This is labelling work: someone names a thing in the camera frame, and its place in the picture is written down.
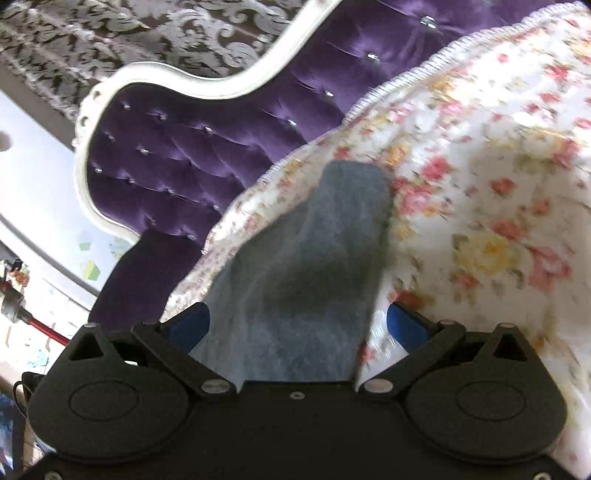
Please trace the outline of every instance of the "floral fabric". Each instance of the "floral fabric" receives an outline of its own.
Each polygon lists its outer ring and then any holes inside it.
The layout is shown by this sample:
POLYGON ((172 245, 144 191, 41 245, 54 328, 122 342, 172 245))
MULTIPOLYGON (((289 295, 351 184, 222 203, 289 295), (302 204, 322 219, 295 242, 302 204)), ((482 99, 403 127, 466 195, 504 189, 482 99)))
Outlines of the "floral fabric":
POLYGON ((536 18, 390 91, 268 172, 212 230, 164 318, 201 300, 248 238, 309 195, 327 163, 379 165, 391 176, 394 208, 358 382, 406 354, 387 332, 394 300, 469 330, 515 323, 568 403, 553 455, 587 477, 591 15, 581 5, 536 18))

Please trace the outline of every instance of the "gray cloth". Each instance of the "gray cloth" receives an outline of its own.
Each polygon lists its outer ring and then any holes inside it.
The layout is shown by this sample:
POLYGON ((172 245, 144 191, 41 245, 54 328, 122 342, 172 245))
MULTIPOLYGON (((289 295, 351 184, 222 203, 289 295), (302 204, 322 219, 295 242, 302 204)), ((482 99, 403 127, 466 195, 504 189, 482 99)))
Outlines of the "gray cloth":
POLYGON ((366 338, 391 210, 375 166, 330 163, 307 201, 248 241, 204 302, 191 356, 245 380, 350 380, 366 338))

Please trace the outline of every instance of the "screw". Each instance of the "screw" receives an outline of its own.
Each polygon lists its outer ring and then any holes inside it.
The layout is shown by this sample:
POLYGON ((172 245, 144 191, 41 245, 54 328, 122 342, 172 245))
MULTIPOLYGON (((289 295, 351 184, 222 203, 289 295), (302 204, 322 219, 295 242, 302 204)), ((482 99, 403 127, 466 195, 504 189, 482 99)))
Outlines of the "screw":
POLYGON ((394 389, 394 384, 385 378, 374 378, 364 383, 363 387, 369 393, 384 394, 394 389))
POLYGON ((420 24, 429 28, 437 28, 437 23, 433 17, 422 17, 420 24))
POLYGON ((215 380, 207 380, 201 385, 201 390, 210 395, 221 395, 230 391, 230 383, 223 378, 215 380))
POLYGON ((47 472, 43 477, 43 480, 63 480, 63 478, 57 472, 47 472))

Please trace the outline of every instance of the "purple velvet headboard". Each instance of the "purple velvet headboard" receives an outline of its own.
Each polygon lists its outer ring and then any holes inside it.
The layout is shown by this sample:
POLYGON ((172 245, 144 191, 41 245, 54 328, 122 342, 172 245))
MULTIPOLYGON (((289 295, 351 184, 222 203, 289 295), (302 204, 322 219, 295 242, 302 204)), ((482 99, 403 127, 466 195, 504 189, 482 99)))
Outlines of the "purple velvet headboard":
MULTIPOLYGON (((90 143, 92 201, 140 234, 185 236, 194 244, 193 254, 169 258, 178 263, 174 284, 193 266, 230 202, 273 163, 338 126, 370 88, 452 40, 518 22, 552 3, 343 0, 288 66, 248 95, 201 100, 147 83, 130 85, 112 99, 90 143)), ((115 294, 113 282, 101 297, 115 294)), ((136 314, 156 320, 169 293, 136 314)), ((99 298, 95 311, 103 304, 99 298)))

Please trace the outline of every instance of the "bed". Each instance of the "bed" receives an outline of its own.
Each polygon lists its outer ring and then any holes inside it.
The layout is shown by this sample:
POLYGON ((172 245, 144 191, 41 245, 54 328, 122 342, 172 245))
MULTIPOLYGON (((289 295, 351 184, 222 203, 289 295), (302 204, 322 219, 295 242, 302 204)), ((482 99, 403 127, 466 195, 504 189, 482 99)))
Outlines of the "bed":
POLYGON ((227 79, 159 63, 120 69, 91 91, 76 123, 79 202, 135 244, 89 320, 107 330, 158 321, 212 226, 278 160, 449 42, 549 3, 310 0, 261 60, 227 79))

